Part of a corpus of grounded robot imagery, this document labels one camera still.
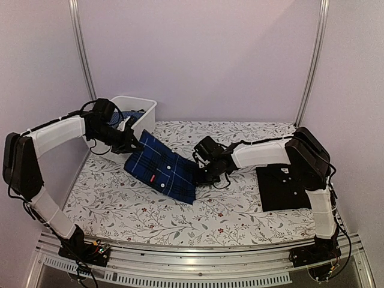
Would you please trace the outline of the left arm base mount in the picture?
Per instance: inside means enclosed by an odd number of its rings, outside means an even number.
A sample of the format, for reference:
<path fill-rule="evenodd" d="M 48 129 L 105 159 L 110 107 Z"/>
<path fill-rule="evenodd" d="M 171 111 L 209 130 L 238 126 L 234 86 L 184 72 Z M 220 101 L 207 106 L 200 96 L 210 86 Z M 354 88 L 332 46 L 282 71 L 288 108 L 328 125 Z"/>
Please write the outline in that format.
<path fill-rule="evenodd" d="M 61 242 L 59 255 L 84 264 L 106 267 L 110 257 L 110 244 L 99 239 L 92 242 L 85 241 L 83 230 L 75 225 L 75 230 L 67 239 L 56 236 Z"/>

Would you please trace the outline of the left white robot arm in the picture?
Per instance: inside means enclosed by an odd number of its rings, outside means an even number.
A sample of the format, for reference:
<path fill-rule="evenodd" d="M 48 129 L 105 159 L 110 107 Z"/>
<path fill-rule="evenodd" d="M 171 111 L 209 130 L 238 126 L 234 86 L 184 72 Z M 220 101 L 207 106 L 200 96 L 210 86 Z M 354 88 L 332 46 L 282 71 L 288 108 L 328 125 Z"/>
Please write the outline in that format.
<path fill-rule="evenodd" d="M 124 117 L 117 105 L 99 98 L 91 110 L 79 110 L 41 124 L 23 133 L 6 136 L 2 175 L 13 198 L 22 200 L 27 213 L 47 226 L 76 260 L 85 260 L 89 247 L 83 230 L 74 224 L 47 192 L 40 157 L 62 144 L 81 137 L 107 145 L 114 154 L 141 148 L 134 135 L 135 117 Z"/>

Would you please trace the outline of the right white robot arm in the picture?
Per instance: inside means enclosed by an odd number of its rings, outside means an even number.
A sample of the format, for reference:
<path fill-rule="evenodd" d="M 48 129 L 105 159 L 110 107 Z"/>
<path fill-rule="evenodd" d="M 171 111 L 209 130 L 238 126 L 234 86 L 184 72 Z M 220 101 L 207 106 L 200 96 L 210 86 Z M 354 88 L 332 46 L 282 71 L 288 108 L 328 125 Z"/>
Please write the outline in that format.
<path fill-rule="evenodd" d="M 309 129 L 299 127 L 288 136 L 240 140 L 228 146 L 206 136 L 194 147 L 193 158 L 203 164 L 194 177 L 197 185 L 213 185 L 221 176 L 253 167 L 260 195 L 267 198 L 262 204 L 268 210 L 302 208 L 307 201 L 315 223 L 310 256 L 322 262 L 332 254 L 340 231 L 331 181 L 336 169 Z"/>

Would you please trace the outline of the blue plaid long sleeve shirt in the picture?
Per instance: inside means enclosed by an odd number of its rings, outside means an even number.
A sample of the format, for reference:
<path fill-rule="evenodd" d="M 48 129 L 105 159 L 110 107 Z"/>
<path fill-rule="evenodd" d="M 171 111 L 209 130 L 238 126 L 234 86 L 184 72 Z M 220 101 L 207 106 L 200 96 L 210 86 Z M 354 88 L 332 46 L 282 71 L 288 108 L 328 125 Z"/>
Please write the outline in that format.
<path fill-rule="evenodd" d="M 142 132 L 139 143 L 143 150 L 129 156 L 124 170 L 165 196 L 193 204 L 196 199 L 194 176 L 199 165 L 173 152 L 146 130 Z"/>

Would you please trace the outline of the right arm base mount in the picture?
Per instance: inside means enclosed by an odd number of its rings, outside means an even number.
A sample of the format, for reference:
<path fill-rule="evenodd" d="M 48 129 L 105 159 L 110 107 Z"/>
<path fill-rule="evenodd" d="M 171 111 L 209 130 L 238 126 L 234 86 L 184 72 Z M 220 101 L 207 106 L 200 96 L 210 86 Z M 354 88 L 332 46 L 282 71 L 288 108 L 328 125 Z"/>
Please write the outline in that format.
<path fill-rule="evenodd" d="M 309 276 L 317 282 L 328 281 L 340 264 L 341 251 L 326 244 L 292 248 L 289 260 L 295 268 L 306 266 Z"/>

